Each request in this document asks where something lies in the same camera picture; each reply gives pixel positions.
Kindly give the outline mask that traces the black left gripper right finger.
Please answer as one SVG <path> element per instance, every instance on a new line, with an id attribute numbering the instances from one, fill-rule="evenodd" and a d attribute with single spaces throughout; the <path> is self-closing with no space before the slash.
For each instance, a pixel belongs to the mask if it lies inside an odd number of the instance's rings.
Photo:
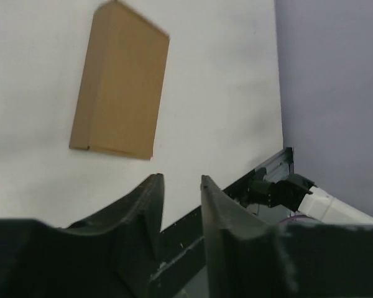
<path id="1" fill-rule="evenodd" d="M 373 225 L 269 225 L 201 178 L 210 297 L 373 297 Z"/>

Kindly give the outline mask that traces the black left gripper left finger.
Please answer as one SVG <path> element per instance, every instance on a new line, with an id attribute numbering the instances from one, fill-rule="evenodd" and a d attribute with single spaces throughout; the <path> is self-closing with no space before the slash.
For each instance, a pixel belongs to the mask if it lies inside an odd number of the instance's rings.
<path id="1" fill-rule="evenodd" d="M 164 177 L 67 228 L 0 219 L 0 297 L 147 297 L 159 255 Z"/>

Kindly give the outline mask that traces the brown cardboard paper box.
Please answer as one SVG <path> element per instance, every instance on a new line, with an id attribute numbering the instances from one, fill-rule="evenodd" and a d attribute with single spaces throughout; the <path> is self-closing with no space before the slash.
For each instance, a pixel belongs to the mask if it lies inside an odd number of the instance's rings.
<path id="1" fill-rule="evenodd" d="M 93 14 L 69 147 L 153 156 L 169 35 L 123 1 Z"/>

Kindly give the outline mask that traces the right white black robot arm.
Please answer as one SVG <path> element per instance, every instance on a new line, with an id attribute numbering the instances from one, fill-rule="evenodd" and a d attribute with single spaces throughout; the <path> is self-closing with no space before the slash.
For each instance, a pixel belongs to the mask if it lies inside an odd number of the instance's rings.
<path id="1" fill-rule="evenodd" d="M 282 205 L 326 224 L 369 224 L 373 217 L 340 201 L 299 174 L 277 182 L 255 178 L 249 184 L 248 200 L 254 204 Z"/>

